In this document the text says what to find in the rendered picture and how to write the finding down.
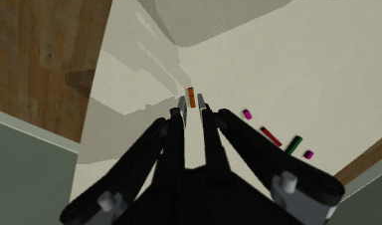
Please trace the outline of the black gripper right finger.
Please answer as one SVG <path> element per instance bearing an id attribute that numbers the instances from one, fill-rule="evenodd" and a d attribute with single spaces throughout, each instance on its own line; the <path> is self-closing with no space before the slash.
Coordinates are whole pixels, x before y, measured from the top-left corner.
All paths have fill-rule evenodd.
<path id="1" fill-rule="evenodd" d="M 345 194 L 338 179 L 287 154 L 231 111 L 212 112 L 202 94 L 197 98 L 204 132 L 211 225 L 246 225 L 244 205 L 218 129 L 278 206 L 304 225 L 327 224 Z"/>

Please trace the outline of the dark green rod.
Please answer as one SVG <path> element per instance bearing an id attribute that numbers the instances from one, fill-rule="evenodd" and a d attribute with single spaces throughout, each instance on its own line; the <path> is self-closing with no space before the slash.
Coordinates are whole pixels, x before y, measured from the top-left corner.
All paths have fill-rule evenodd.
<path id="1" fill-rule="evenodd" d="M 293 139 L 293 141 L 290 143 L 290 145 L 285 150 L 285 152 L 287 154 L 292 154 L 294 152 L 294 150 L 297 148 L 297 146 L 300 144 L 301 141 L 302 141 L 302 138 L 300 136 L 296 135 L 295 138 Z"/>

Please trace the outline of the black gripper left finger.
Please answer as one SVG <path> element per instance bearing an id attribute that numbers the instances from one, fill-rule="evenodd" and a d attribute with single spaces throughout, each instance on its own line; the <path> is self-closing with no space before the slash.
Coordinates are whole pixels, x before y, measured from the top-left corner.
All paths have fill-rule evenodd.
<path id="1" fill-rule="evenodd" d="M 137 225 L 175 225 L 178 167 L 185 167 L 185 96 L 170 114 L 156 119 L 105 176 L 68 204 L 60 222 L 111 225 L 133 203 L 156 162 Z"/>

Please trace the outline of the orange rod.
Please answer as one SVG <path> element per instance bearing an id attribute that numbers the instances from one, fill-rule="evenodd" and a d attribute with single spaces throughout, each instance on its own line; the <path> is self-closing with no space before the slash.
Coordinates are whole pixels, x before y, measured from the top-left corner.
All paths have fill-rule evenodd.
<path id="1" fill-rule="evenodd" d="M 193 88 L 188 88 L 188 94 L 189 94 L 191 109 L 196 108 Z"/>

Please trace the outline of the small magenta block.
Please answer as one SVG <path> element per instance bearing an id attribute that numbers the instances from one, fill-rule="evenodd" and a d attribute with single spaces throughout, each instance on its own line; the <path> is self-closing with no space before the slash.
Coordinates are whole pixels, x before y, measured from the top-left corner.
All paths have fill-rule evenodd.
<path id="1" fill-rule="evenodd" d="M 250 112 L 248 110 L 244 110 L 243 113 L 244 113 L 246 119 L 251 119 L 252 118 L 252 116 L 251 116 L 251 114 L 250 114 Z"/>
<path id="2" fill-rule="evenodd" d="M 305 154 L 304 154 L 304 157 L 306 159 L 311 159 L 311 157 L 314 155 L 314 153 L 310 150 L 308 150 Z"/>

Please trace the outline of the dark red rod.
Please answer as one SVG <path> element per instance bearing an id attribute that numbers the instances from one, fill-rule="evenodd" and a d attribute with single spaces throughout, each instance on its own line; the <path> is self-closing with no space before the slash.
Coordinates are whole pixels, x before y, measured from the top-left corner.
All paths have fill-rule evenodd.
<path id="1" fill-rule="evenodd" d="M 260 130 L 269 138 L 271 139 L 278 147 L 280 147 L 282 144 L 264 127 L 260 128 Z"/>

